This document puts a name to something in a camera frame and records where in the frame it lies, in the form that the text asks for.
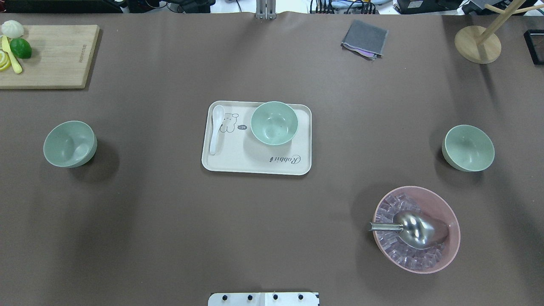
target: white bracket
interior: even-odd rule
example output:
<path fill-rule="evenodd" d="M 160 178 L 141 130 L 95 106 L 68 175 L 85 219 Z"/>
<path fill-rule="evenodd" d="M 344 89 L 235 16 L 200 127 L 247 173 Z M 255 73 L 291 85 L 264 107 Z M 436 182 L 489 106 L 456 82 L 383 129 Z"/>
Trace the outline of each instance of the white bracket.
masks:
<path fill-rule="evenodd" d="M 319 306 L 318 292 L 214 293 L 208 306 Z"/>
<path fill-rule="evenodd" d="M 276 19 L 276 0 L 257 0 L 257 19 Z"/>

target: yellow knife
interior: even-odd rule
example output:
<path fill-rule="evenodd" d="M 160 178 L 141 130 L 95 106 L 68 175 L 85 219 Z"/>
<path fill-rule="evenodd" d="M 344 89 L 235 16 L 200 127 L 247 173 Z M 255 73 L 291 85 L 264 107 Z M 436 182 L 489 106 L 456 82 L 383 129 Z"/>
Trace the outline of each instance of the yellow knife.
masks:
<path fill-rule="evenodd" d="M 15 71 L 16 74 L 20 74 L 21 72 L 23 72 L 23 68 L 17 61 L 15 55 L 13 55 L 13 52 L 9 47 L 8 38 L 5 35 L 2 35 L 2 49 L 8 53 L 9 60 L 11 61 L 11 66 L 13 67 L 13 71 Z"/>

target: wooden stand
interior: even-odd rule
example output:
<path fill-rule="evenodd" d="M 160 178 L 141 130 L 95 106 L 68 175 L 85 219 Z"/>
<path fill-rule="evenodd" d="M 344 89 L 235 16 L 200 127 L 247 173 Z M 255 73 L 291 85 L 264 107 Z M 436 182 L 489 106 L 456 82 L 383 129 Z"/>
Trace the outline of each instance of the wooden stand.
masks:
<path fill-rule="evenodd" d="M 461 29 L 455 35 L 455 47 L 464 58 L 477 64 L 489 64 L 500 55 L 501 46 L 499 37 L 495 31 L 513 14 L 539 9 L 544 4 L 519 10 L 525 0 L 514 0 L 505 10 L 498 9 L 489 4 L 485 7 L 500 15 L 491 23 L 489 28 L 469 26 Z"/>

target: green lime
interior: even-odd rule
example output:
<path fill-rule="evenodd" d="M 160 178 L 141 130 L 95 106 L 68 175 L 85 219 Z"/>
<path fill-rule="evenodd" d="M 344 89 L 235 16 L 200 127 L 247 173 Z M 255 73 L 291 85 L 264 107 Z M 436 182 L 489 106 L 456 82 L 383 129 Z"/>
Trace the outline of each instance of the green lime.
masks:
<path fill-rule="evenodd" d="M 23 38 L 13 38 L 9 43 L 9 47 L 18 58 L 30 58 L 32 55 L 32 48 L 30 44 Z"/>

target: bowl of ice cubes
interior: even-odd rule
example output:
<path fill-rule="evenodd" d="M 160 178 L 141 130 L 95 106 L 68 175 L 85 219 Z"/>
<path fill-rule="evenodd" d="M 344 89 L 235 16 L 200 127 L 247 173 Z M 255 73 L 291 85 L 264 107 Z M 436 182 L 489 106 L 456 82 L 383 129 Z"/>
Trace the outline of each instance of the bowl of ice cubes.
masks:
<path fill-rule="evenodd" d="M 418 250 L 404 243 L 394 231 L 374 231 L 374 239 L 382 253 L 404 270 L 429 274 L 446 268 L 455 258 L 461 242 L 459 222 L 452 208 L 438 194 L 417 186 L 404 186 L 385 195 L 374 213 L 373 222 L 392 223 L 400 211 L 415 211 L 445 222 L 449 235 L 443 243 Z"/>

